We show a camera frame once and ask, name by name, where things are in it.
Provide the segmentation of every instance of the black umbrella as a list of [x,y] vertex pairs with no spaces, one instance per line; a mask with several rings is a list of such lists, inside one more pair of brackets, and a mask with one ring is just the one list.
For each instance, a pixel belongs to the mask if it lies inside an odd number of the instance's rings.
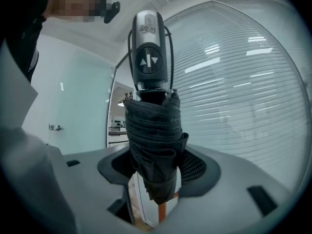
[[132,165],[150,200],[160,205],[173,198],[177,164],[188,139],[181,128],[180,99],[174,91],[161,105],[132,99],[123,103]]

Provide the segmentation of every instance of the black slot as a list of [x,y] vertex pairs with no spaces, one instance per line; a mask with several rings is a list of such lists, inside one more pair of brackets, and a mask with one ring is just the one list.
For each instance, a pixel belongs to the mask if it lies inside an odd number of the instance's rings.
[[247,188],[247,190],[263,216],[268,215],[276,209],[277,204],[275,204],[262,186],[252,186]]
[[128,188],[124,189],[122,199],[117,199],[107,210],[128,223],[134,224]]
[[70,160],[70,161],[67,161],[66,163],[67,163],[68,167],[76,166],[76,165],[80,164],[80,162],[78,160]]

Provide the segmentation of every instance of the door handle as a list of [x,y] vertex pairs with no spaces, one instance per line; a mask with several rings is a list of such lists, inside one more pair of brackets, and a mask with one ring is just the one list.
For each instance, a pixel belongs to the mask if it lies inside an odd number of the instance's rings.
[[54,124],[49,124],[49,129],[52,131],[60,131],[63,130],[64,128],[62,128],[60,125],[54,125]]

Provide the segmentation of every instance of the person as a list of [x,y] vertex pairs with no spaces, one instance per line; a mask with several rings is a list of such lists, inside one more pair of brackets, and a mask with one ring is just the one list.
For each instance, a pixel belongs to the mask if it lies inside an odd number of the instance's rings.
[[1,40],[6,40],[12,57],[29,82],[39,59],[37,40],[42,24],[49,17],[79,21],[82,17],[98,16],[98,11],[103,9],[100,7],[106,6],[103,0],[12,1],[18,11],[5,10],[6,24]]

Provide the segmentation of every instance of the window blinds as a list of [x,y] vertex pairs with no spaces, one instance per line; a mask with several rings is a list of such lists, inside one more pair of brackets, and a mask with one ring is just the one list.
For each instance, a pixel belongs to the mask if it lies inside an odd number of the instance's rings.
[[[283,47],[254,20],[217,2],[165,24],[173,37],[174,88],[189,143],[246,158],[292,190],[309,150],[310,115]],[[166,48],[169,71],[168,39]]]

